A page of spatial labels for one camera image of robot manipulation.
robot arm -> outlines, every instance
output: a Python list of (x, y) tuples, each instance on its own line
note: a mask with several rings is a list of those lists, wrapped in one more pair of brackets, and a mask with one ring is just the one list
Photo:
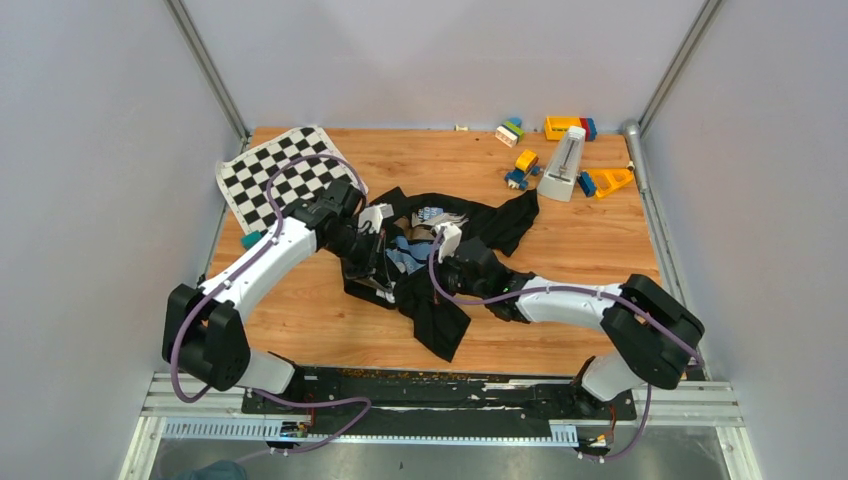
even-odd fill
[[(677, 387), (689, 363), (689, 354), (611, 298), (629, 300), (695, 349), (704, 334), (703, 324), (653, 280), (634, 274), (623, 284), (587, 286), (552, 282), (505, 267), (479, 238), (458, 243), (457, 232), (458, 229), (451, 232), (447, 227), (447, 241), (438, 256), (442, 263), (437, 279), (449, 293), (492, 299), (523, 291), (526, 293), (489, 303), (486, 308), (506, 321), (566, 323), (603, 331), (610, 338), (616, 351), (588, 359), (575, 378), (575, 384), (588, 393), (582, 399), (583, 406), (593, 408), (593, 404), (608, 402), (643, 383), (664, 389)], [(559, 291), (564, 289), (557, 287), (573, 288), (580, 293)]]
[[(180, 346), (178, 366), (217, 390), (233, 386), (283, 393), (297, 374), (292, 362), (248, 346), (244, 324), (271, 288), (321, 248), (357, 265), (375, 257), (378, 235), (353, 222), (362, 194), (343, 181), (332, 182), (315, 201), (290, 204), (279, 235), (268, 234), (219, 275), (197, 288), (180, 285), (168, 297), (162, 358), (170, 360), (177, 332), (206, 292), (218, 292), (192, 319)], [(367, 210), (360, 215), (374, 216)], [(234, 272), (238, 278), (231, 280)]]
[[(284, 210), (279, 235), (266, 234), (233, 265), (197, 288), (180, 285), (168, 297), (162, 357), (170, 360), (177, 332), (189, 312), (217, 292), (192, 319), (179, 349), (178, 367), (217, 390), (233, 386), (256, 388), (272, 394), (297, 397), (292, 390), (299, 368), (285, 358), (251, 349), (244, 323), (259, 301), (292, 268), (325, 248), (343, 260), (347, 278), (375, 289), (390, 291), (377, 268), (385, 261), (383, 238), (377, 231), (386, 206), (354, 212), (362, 194), (343, 181), (332, 182), (315, 201), (291, 204)], [(453, 234), (439, 251), (439, 284), (451, 294), (492, 299), (504, 292), (536, 291), (515, 295), (487, 305), (498, 318), (534, 323), (554, 321), (604, 331), (616, 351), (590, 358), (575, 378), (585, 398), (581, 406), (595, 408), (622, 391), (644, 382), (672, 389), (680, 381), (689, 355), (664, 335), (642, 324), (633, 312), (606, 298), (613, 294), (627, 298), (649, 312), (687, 345), (695, 348), (703, 336), (703, 325), (652, 280), (632, 275), (624, 284), (591, 289), (598, 295), (556, 291), (561, 284), (533, 273), (515, 272), (501, 264), (478, 238), (460, 242), (461, 231), (448, 226)], [(265, 249), (257, 257), (259, 250)], [(232, 280), (233, 273), (238, 278)]]

wooden tabletop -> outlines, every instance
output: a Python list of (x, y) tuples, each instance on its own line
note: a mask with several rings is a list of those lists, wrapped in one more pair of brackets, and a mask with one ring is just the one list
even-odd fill
[[(283, 133), (259, 128), (252, 146)], [(519, 195), (503, 180), (525, 148), (550, 158), (556, 142), (528, 133), (509, 148), (489, 132), (327, 129), (370, 188), (369, 198), (400, 186), (407, 195), (438, 192), (498, 206)], [(619, 135), (587, 142), (583, 168), (623, 168)], [(531, 180), (531, 188), (536, 179)], [(607, 284), (641, 273), (659, 282), (648, 227), (635, 184), (598, 200), (576, 189), (572, 201), (539, 197), (540, 213), (515, 254), (501, 260), (562, 282)], [(210, 274), (244, 253), (241, 227), (230, 213)], [(247, 323), (251, 346), (301, 364), (503, 373), (575, 374), (591, 355), (612, 349), (600, 333), (562, 324), (504, 322), (482, 306), (463, 307), (471, 326), (452, 363), (412, 336), (412, 321), (350, 297), (339, 261), (321, 251), (292, 270), (257, 306)]]

metal pole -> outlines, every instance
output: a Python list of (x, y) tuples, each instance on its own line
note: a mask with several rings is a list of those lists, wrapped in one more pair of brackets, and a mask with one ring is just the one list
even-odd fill
[(648, 229), (651, 232), (651, 240), (654, 244), (663, 284), (672, 297), (685, 305), (686, 301), (683, 295), (683, 289), (680, 287), (680, 278), (671, 259), (665, 225), (661, 220), (654, 194), (648, 183), (648, 166), (645, 161), (645, 153), (642, 149), (642, 133), (639, 123), (636, 120), (624, 122), (622, 133), (624, 134), (624, 140), (627, 142), (630, 160), (635, 167), (636, 186), (639, 189), (639, 195), (642, 197), (642, 203), (645, 206), (645, 219), (648, 221)]
[(657, 111), (677, 81), (680, 72), (683, 71), (683, 68), (689, 62), (689, 57), (704, 36), (704, 32), (712, 24), (715, 14), (723, 2), (724, 0), (706, 0), (704, 2), (701, 11), (695, 17), (695, 22), (689, 28), (689, 32), (686, 33), (686, 37), (683, 38), (683, 43), (680, 44), (680, 48), (674, 55), (671, 65), (668, 66), (668, 70), (666, 70), (665, 75), (660, 80), (660, 84), (657, 86), (656, 91), (654, 91), (654, 95), (651, 97), (648, 106), (645, 107), (642, 118), (639, 120), (639, 126), (642, 127), (643, 135), (648, 134), (648, 130), (651, 128), (651, 124), (657, 115)]
[(236, 136), (241, 140), (242, 145), (247, 145), (250, 131), (241, 118), (241, 114), (238, 108), (236, 108), (235, 101), (233, 101), (233, 98), (227, 91), (227, 87), (224, 86), (224, 81), (215, 68), (212, 57), (206, 51), (206, 47), (200, 39), (200, 34), (197, 32), (197, 28), (194, 26), (194, 22), (191, 20), (185, 4), (182, 0), (165, 0), (165, 5), (167, 5), (168, 10), (174, 17), (174, 22), (179, 27), (180, 32), (182, 32), (189, 50), (191, 50), (194, 59), (197, 61), (197, 65), (209, 82), (212, 93), (215, 94), (215, 98), (218, 99), (218, 103), (221, 105), (227, 121), (230, 122), (230, 127), (232, 127)]

black and white checkerboard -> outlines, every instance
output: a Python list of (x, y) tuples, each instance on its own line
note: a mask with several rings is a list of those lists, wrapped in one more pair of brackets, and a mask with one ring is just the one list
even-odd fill
[[(324, 129), (302, 127), (291, 129), (232, 161), (218, 164), (218, 187), (245, 234), (264, 233), (274, 224), (274, 210), (265, 197), (268, 179), (289, 160), (322, 152), (344, 158)], [(335, 160), (306, 160), (280, 174), (271, 193), (277, 205), (284, 207), (295, 200), (319, 195), (335, 178), (346, 178), (356, 184), (348, 168)]]

black cloth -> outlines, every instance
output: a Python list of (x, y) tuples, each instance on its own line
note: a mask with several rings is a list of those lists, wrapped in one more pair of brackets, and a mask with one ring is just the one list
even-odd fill
[[(372, 204), (380, 203), (387, 203), (393, 209), (393, 216), (384, 219), (381, 225), (386, 231), (386, 250), (397, 247), (394, 239), (398, 236), (405, 236), (409, 244), (431, 243), (426, 226), (411, 228), (414, 217), (429, 208), (462, 216), (462, 222), (457, 223), (462, 229), (463, 241), (480, 237), (489, 248), (510, 256), (539, 213), (535, 190), (528, 190), (497, 208), (438, 193), (407, 197), (400, 188), (372, 201)], [(415, 338), (439, 358), (452, 361), (471, 318), (453, 302), (436, 298), (426, 266), (407, 272), (395, 268), (395, 263), (387, 260), (387, 268), (392, 270), (390, 277), (396, 281), (395, 306), (412, 319)], [(360, 291), (356, 296), (389, 307), (376, 291), (365, 295)]]

